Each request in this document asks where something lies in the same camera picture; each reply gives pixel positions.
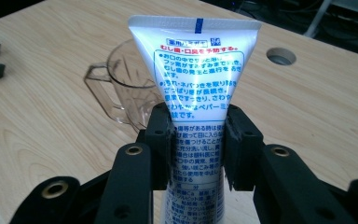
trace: mug handle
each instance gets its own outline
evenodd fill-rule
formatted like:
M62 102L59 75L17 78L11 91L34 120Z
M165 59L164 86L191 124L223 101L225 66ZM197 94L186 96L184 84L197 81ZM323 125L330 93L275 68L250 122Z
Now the mug handle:
M97 76L93 73L94 69L100 69L100 68L107 68L107 63L94 63L89 66L89 70L87 71L86 75L84 76L84 82L86 83L87 87L91 91L91 93L94 95L97 102L100 104L100 106L103 108L103 111L106 113L106 115L119 122L119 123L126 123L130 124L127 117L118 117L115 114L115 111L117 110L124 110L124 107L122 105L116 104L113 102L113 100L109 97L109 95L106 93L106 91L103 89L103 86L100 82L112 82L112 78L105 74L103 76Z

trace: light wood tabletop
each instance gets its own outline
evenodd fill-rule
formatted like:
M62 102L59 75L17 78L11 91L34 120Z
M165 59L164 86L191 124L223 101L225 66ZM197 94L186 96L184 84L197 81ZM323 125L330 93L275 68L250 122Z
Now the light wood tabletop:
M135 141L83 81L89 65L131 38L135 14L249 19L196 0L48 0L0 19L0 223L39 183L69 175L83 184ZM273 48L296 61L272 63ZM231 103L267 144L294 149L323 181L346 189L358 178L358 54L263 24ZM225 187L227 223L259 222L252 193ZM155 192L155 223L160 201Z

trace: wooden table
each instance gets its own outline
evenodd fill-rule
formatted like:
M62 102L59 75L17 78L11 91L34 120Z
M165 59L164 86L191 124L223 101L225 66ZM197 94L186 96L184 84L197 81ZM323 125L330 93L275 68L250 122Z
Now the wooden table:
M131 38L134 14L247 19L196 0L48 0L0 19L0 223L42 181L81 183L109 170L135 140L109 119L83 82L88 66ZM285 48L293 65L269 61ZM322 180L346 189L358 178L358 54L264 24L231 102L267 144L288 146ZM252 193L226 188L227 223L257 223ZM155 193L158 223L161 192Z

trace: glass mug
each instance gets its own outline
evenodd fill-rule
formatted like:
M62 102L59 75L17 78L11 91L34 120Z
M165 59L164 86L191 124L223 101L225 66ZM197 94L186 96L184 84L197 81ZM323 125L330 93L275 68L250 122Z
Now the glass mug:
M97 69L107 73L98 75ZM163 102L132 39L114 48L106 63L92 64L84 81L109 118L136 132L146 128L153 106Z

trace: toothpaste tube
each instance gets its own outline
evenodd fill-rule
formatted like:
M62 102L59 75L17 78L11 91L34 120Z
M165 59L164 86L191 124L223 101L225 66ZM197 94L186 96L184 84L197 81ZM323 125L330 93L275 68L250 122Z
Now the toothpaste tube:
M224 124L260 26L227 19L129 19L176 129L161 223L223 223Z

